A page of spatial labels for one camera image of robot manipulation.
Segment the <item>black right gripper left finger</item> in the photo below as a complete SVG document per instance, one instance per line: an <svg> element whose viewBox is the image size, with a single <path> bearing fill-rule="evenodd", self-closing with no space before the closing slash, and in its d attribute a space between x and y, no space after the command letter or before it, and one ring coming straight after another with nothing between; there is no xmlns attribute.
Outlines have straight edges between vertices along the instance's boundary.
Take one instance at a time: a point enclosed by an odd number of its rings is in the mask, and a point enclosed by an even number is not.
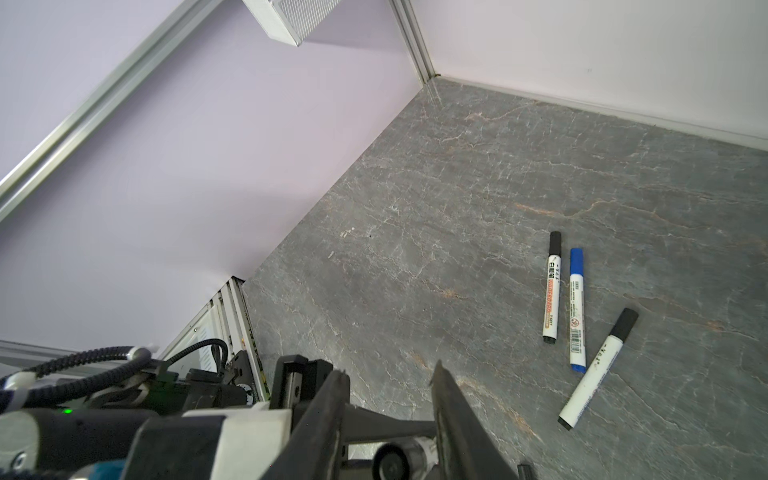
<svg viewBox="0 0 768 480"><path fill-rule="evenodd" d="M350 378L334 370L262 479L337 479Z"/></svg>

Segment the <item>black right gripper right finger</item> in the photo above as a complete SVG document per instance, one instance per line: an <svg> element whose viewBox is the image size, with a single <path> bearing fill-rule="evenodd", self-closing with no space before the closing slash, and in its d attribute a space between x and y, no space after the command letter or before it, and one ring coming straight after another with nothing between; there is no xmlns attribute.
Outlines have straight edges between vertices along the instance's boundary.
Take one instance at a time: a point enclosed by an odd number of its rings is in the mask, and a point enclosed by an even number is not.
<svg viewBox="0 0 768 480"><path fill-rule="evenodd" d="M440 478L517 479L441 361L430 386Z"/></svg>

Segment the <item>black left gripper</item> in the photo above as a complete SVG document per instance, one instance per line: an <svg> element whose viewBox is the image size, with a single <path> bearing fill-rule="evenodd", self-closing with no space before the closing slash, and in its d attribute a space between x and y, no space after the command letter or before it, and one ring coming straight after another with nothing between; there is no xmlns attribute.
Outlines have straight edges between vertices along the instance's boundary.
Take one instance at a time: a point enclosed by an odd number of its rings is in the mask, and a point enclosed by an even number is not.
<svg viewBox="0 0 768 480"><path fill-rule="evenodd" d="M301 355L278 359L270 407L292 412L291 434L320 391L333 365L325 360L308 360ZM337 479L374 479L372 464L377 450L393 440L424 436L436 442L433 421L400 420L349 402L342 423L343 446ZM426 479L437 477L437 465Z"/></svg>

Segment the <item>black marker pen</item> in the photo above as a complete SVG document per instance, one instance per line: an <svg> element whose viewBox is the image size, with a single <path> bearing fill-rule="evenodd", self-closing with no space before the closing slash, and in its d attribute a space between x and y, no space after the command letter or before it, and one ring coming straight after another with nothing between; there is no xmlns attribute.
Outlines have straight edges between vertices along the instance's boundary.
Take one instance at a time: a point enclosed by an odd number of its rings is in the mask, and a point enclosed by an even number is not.
<svg viewBox="0 0 768 480"><path fill-rule="evenodd" d="M558 337L561 263L562 235L560 231L553 231L549 237L546 298L542 329L542 338L547 344L554 344Z"/></svg>
<svg viewBox="0 0 768 480"><path fill-rule="evenodd" d="M438 448L433 439L424 436L400 438L377 450L372 475L376 480L422 480L437 464Z"/></svg>
<svg viewBox="0 0 768 480"><path fill-rule="evenodd" d="M580 420L617 359L638 318L639 313L633 309L625 308L621 312L586 373L559 413L558 423L566 430L572 430Z"/></svg>

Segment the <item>blue whiteboard marker pen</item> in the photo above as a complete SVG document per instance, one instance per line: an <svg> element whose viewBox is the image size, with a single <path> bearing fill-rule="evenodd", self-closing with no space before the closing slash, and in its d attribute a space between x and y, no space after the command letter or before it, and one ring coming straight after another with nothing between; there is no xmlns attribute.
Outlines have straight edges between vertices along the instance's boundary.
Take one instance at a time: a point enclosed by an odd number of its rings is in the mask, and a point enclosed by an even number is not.
<svg viewBox="0 0 768 480"><path fill-rule="evenodd" d="M572 248L570 251L569 304L569 363L572 370L585 373L587 354L584 317L584 252L582 248Z"/></svg>

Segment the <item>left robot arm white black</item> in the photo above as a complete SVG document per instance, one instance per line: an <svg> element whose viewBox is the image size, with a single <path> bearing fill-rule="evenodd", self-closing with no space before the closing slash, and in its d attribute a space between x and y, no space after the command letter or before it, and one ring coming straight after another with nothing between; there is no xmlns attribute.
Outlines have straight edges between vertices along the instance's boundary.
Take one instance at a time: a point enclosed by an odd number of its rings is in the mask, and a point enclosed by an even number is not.
<svg viewBox="0 0 768 480"><path fill-rule="evenodd" d="M1 417L6 479L434 479L436 427L355 406L324 360L159 363L73 405Z"/></svg>

